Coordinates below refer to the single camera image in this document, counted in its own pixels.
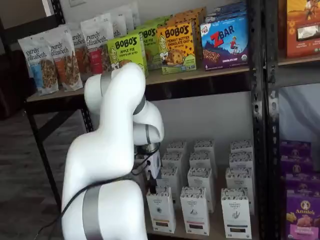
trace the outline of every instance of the wooden shelf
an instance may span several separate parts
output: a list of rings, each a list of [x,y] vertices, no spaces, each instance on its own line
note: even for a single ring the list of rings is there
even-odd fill
[[[149,72],[149,76],[146,78],[146,84],[155,85],[155,84],[163,84],[163,83],[172,83],[175,81],[200,79],[200,78],[207,78],[207,77],[221,76],[221,75],[231,75],[231,74],[237,74],[237,73],[244,73],[248,71],[249,71],[248,66],[239,66],[239,67],[233,67],[233,68],[217,69],[212,71],[205,71],[203,69],[199,69],[199,70],[188,71],[188,72],[162,75],[161,69],[158,69],[158,70],[153,70]],[[79,96],[83,94],[84,94],[83,88],[77,91],[64,91],[63,89],[60,89],[59,91],[54,92],[52,94],[47,94],[42,96],[39,96],[38,93],[35,93],[32,96],[28,97],[26,101],[30,103],[30,102],[36,102],[36,101]]]
[[[302,57],[286,57],[284,51],[281,51],[278,56],[278,66],[286,66],[291,64],[301,64],[320,61],[320,54]]]
[[[175,232],[165,233],[161,231],[154,231],[152,227],[151,217],[149,213],[148,204],[145,203],[145,227],[148,234],[152,235],[161,235],[182,239],[198,239],[198,240],[225,240],[225,226],[224,226],[224,218],[222,213],[221,206],[221,188],[225,188],[227,186],[225,179],[226,167],[219,167],[218,170],[218,179],[215,180],[215,196],[216,196],[216,205],[214,213],[209,214],[210,219],[210,232],[209,236],[198,235],[198,234],[190,234],[186,233],[184,217],[181,210],[175,210],[175,220],[176,227]],[[258,217],[251,215],[251,232],[252,232],[252,240],[259,240],[259,228],[258,228]]]
[[[233,68],[223,68],[211,71],[205,71],[204,69],[187,71],[187,72],[179,72],[173,74],[165,74],[163,75],[161,69],[153,70],[149,72],[149,76],[146,78],[146,84],[163,84],[168,82],[174,82],[179,80],[190,80],[190,79],[200,79],[207,78],[219,75],[229,75],[229,74],[237,74],[248,72],[248,66],[239,66]]]

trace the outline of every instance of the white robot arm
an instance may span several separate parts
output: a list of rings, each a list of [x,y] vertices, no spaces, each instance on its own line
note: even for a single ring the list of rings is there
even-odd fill
[[[100,123],[69,148],[62,209],[84,187],[130,173],[134,144],[163,140],[161,114],[145,100],[145,87],[145,75],[135,63],[88,79],[85,101],[90,111],[100,112]],[[115,181],[81,193],[65,212],[62,231],[66,240],[146,240],[144,218],[139,186],[130,180]]]

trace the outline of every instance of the green snack box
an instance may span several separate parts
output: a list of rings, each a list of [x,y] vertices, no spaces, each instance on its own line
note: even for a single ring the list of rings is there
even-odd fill
[[[136,30],[132,31],[132,33],[142,34],[148,70],[161,68],[161,57],[156,33],[158,26],[161,25],[158,23],[153,23],[139,26]]]
[[[126,36],[108,40],[110,63],[113,70],[121,68],[127,63],[136,63],[149,75],[145,45],[142,34],[129,33]]]
[[[148,20],[144,23],[144,26],[146,25],[150,25],[150,24],[165,24],[166,21],[168,21],[169,19],[171,19],[173,17],[173,15],[167,15],[167,16],[160,16],[151,20]]]

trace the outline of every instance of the gray floor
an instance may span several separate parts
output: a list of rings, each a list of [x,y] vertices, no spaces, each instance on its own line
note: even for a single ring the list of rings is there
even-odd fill
[[[36,116],[38,127],[53,114]],[[84,132],[78,113],[45,142],[52,172],[62,191],[64,163],[71,142]],[[34,140],[23,112],[0,121],[0,239],[33,240],[40,227],[56,217],[57,208]],[[47,239],[50,229],[37,240]],[[62,239],[57,228],[52,240]]]

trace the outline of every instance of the yellow snack box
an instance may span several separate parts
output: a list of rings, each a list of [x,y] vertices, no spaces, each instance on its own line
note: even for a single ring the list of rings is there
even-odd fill
[[[156,31],[162,74],[197,69],[195,57],[195,21],[186,20],[160,26]]]

